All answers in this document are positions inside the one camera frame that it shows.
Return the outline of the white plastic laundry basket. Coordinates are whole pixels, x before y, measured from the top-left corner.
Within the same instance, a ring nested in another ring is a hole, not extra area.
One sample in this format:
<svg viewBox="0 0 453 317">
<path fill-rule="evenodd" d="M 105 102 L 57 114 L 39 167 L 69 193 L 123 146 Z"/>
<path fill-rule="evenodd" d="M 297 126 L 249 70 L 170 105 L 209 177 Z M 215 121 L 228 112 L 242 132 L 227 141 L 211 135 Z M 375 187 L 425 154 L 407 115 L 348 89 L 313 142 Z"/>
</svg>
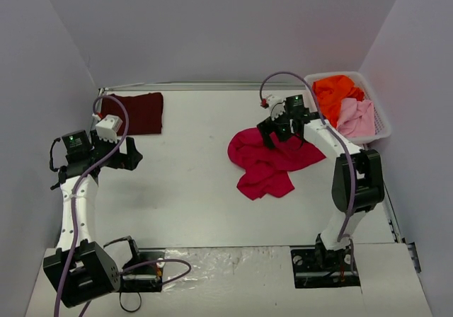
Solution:
<svg viewBox="0 0 453 317">
<path fill-rule="evenodd" d="M 370 100 L 374 103 L 374 125 L 375 125 L 375 135 L 371 137 L 356 137 L 348 138 L 350 141 L 356 144 L 369 144 L 378 139 L 387 138 L 391 134 L 391 125 L 387 119 L 384 110 L 382 109 L 381 103 L 379 102 L 377 93 L 372 88 L 371 84 L 366 80 L 366 78 L 357 71 L 337 71 L 337 72 L 326 72 L 326 73 L 317 73 L 310 74 L 306 76 L 307 83 L 312 87 L 315 81 L 320 79 L 327 78 L 333 75 L 344 74 L 351 78 L 355 85 L 361 88 L 365 93 L 365 99 Z"/>
</svg>

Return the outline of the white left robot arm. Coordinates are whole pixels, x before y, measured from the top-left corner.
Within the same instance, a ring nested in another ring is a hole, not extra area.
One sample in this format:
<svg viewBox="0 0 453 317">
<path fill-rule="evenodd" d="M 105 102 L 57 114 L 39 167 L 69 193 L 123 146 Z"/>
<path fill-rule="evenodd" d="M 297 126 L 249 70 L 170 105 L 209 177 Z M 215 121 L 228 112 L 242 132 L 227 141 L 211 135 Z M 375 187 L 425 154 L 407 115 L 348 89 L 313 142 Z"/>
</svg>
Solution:
<svg viewBox="0 0 453 317">
<path fill-rule="evenodd" d="M 62 191 L 62 229 L 43 270 L 57 292 L 57 304 L 72 308 L 120 288 L 115 261 L 95 240 L 95 201 L 103 167 L 133 171 L 143 159 L 132 137 L 102 140 L 95 130 L 60 137 L 67 164 L 57 169 Z"/>
</svg>

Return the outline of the dark maroon folded t-shirt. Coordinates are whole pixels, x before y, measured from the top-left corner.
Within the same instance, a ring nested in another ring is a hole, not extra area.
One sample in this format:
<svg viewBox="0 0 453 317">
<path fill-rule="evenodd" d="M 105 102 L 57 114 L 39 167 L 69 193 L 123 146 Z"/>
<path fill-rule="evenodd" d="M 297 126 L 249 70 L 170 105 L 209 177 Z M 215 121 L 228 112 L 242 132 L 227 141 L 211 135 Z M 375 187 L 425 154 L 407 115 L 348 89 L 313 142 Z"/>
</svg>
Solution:
<svg viewBox="0 0 453 317">
<path fill-rule="evenodd" d="M 161 93 L 147 93 L 139 96 L 117 96 L 112 94 L 112 97 L 117 98 L 125 107 L 129 117 L 128 135 L 147 135 L 161 134 L 162 132 L 162 115 L 164 110 L 164 97 Z M 101 101 L 100 114 L 116 115 L 123 124 L 118 130 L 118 134 L 122 135 L 125 128 L 125 116 L 119 105 L 110 99 Z"/>
</svg>

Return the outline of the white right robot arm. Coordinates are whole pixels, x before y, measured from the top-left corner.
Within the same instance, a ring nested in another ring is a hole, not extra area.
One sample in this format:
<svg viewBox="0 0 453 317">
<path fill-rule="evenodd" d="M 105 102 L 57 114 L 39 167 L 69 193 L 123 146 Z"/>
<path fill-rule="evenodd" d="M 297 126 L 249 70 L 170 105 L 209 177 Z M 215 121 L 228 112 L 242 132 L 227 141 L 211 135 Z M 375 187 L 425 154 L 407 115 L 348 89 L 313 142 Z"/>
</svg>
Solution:
<svg viewBox="0 0 453 317">
<path fill-rule="evenodd" d="M 334 164 L 331 196 L 336 208 L 320 234 L 323 246 L 314 251 L 316 265 L 329 270 L 338 263 L 338 250 L 349 245 L 366 213 L 384 199 L 380 154 L 346 139 L 319 111 L 310 111 L 301 95 L 285 99 L 270 95 L 260 105 L 270 113 L 257 125 L 266 147 L 275 148 L 272 137 L 279 142 L 296 137 L 315 146 Z"/>
</svg>

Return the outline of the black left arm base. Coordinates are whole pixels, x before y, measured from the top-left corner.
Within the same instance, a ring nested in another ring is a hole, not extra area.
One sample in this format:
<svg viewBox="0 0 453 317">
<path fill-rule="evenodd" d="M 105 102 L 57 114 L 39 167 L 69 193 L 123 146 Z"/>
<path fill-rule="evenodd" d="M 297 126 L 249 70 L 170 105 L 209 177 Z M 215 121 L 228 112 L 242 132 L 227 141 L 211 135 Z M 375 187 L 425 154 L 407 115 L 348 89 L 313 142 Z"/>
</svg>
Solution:
<svg viewBox="0 0 453 317">
<path fill-rule="evenodd" d="M 125 313 L 136 313 L 142 307 L 143 293 L 161 293 L 163 289 L 163 268 L 160 265 L 143 265 L 152 260 L 161 260 L 161 249 L 139 248 L 131 236 L 123 236 L 103 245 L 108 255 L 115 260 L 120 272 L 133 265 L 141 264 L 120 276 L 118 298 Z"/>
</svg>

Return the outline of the orange t-shirt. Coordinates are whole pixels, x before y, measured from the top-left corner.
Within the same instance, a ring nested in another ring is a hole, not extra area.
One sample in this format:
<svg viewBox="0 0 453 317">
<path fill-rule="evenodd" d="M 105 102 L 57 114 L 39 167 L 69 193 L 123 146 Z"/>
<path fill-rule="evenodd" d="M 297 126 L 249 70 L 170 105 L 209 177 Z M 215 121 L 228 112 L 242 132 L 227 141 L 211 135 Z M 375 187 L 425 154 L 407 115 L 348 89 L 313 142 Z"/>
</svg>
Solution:
<svg viewBox="0 0 453 317">
<path fill-rule="evenodd" d="M 340 117 L 342 101 L 353 98 L 358 101 L 365 99 L 364 91 L 344 74 L 329 76 L 313 83 L 313 91 L 317 97 L 323 116 L 336 128 Z"/>
</svg>

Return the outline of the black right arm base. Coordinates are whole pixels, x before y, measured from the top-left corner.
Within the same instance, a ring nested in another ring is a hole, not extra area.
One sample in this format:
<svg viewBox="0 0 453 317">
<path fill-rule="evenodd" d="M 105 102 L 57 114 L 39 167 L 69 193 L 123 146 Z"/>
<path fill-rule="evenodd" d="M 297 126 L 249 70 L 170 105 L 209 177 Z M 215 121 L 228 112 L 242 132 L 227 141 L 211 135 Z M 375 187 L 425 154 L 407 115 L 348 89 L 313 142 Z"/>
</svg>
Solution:
<svg viewBox="0 0 453 317">
<path fill-rule="evenodd" d="M 326 250 L 320 241 L 314 246 L 290 248 L 296 289 L 333 289 L 360 287 L 351 247 Z"/>
</svg>

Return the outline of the light pink t-shirt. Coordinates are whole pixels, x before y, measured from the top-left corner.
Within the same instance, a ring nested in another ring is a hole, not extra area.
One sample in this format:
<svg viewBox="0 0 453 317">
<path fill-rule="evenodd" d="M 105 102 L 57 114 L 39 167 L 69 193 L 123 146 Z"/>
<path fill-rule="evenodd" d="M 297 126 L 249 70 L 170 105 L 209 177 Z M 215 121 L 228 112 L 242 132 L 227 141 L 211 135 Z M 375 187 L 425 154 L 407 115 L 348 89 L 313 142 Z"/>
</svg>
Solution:
<svg viewBox="0 0 453 317">
<path fill-rule="evenodd" d="M 347 138 L 374 136 L 374 103 L 367 99 L 344 98 L 336 129 Z"/>
</svg>

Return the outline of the crimson red t-shirt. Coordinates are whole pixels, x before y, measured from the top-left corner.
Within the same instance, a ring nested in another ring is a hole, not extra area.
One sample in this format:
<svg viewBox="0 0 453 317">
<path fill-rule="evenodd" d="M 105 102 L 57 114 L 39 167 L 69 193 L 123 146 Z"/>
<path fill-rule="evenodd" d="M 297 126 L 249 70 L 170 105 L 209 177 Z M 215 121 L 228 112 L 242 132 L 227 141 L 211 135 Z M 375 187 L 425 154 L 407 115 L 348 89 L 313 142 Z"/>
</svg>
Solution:
<svg viewBox="0 0 453 317">
<path fill-rule="evenodd" d="M 325 155 L 313 144 L 291 137 L 285 142 L 270 135 L 274 149 L 264 145 L 256 128 L 234 135 L 227 147 L 229 160 L 244 170 L 236 188 L 250 200 L 265 195 L 281 198 L 294 190 L 289 173 L 300 171 L 324 160 Z"/>
</svg>

